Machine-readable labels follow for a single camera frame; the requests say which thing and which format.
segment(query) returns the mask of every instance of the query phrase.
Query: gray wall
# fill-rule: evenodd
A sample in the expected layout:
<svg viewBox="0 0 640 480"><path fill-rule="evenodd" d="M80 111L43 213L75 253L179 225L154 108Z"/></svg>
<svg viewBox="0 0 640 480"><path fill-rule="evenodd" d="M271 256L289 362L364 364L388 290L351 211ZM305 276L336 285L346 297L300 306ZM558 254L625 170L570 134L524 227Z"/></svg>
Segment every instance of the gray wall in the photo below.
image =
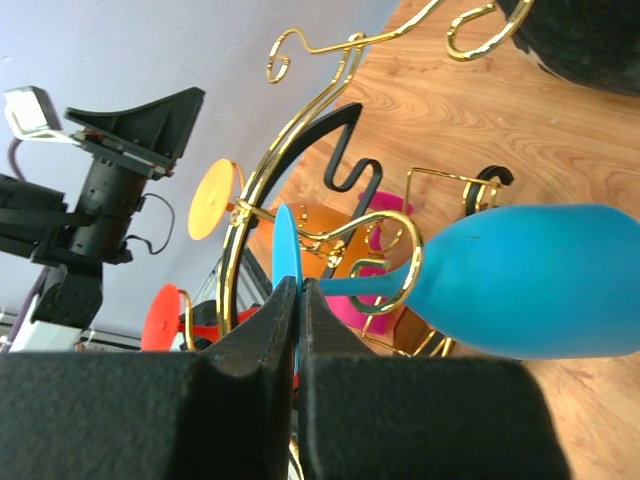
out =
<svg viewBox="0 0 640 480"><path fill-rule="evenodd" d="M286 28L302 27L316 45L381 30L399 0L58 0L5 2L0 19L0 88L47 89L67 106L114 111L196 85L207 91L195 131L171 179L150 183L176 208L169 248L150 257L133 243L133 263L105 269L105 301L96 328L140 332L156 292L172 282L194 294L220 256L224 229L203 242L186 230L191 196L212 162L227 157L249 173L275 134L333 75L335 55L301 53L290 39L291 73L280 85L265 77L267 54ZM11 134L0 121L0 146ZM90 157L74 147L23 144L28 180L67 192L74 206ZM0 171L9 173L5 162ZM168 213L150 199L130 233L163 242ZM39 271L0 254L0 307L17 311Z"/></svg>

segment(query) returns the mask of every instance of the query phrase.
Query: purple cable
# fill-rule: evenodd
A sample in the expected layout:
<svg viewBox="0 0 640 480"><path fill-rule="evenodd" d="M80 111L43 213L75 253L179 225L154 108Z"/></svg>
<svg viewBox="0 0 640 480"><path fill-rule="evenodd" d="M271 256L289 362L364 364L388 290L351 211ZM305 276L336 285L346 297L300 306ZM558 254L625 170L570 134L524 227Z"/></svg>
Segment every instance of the purple cable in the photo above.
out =
<svg viewBox="0 0 640 480"><path fill-rule="evenodd" d="M25 181L24 175L22 174L22 171L18 166L18 162L16 161L16 150L18 149L21 143L22 143L22 140L20 140L19 138L14 138L11 141L11 143L9 144L9 148L7 149L7 160L9 160L9 166L11 167L11 170L13 171L13 174L16 176L16 178L18 178L19 180ZM29 311L31 302L33 301L33 298L38 294L38 290L40 290L40 287L42 286L45 279L47 278L48 272L49 272L49 269L47 267L43 268L42 271L40 272L40 275L38 276L38 279L31 287L31 290L29 290L29 293L27 294L27 298L24 299L24 302L22 303L22 307L20 308L20 312L18 312L16 323L13 324L13 326L11 327L11 331L9 332L9 335L7 335L7 341L4 342L2 346L0 346L0 354L9 353L9 350L11 349L11 345L13 345L13 341L18 336L20 327L22 327L22 324L24 323L24 320L27 317L27 312Z"/></svg>

